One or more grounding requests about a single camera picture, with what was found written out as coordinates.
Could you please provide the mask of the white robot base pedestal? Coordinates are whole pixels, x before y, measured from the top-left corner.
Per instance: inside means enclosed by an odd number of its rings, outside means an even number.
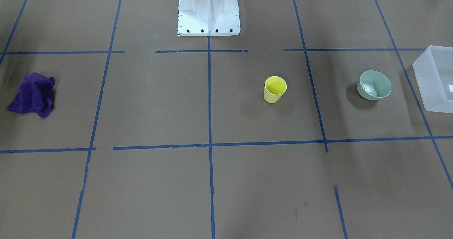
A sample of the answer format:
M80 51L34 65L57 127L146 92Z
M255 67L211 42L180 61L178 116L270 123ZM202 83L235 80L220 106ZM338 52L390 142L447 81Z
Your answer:
M178 0L178 36L236 36L238 0Z

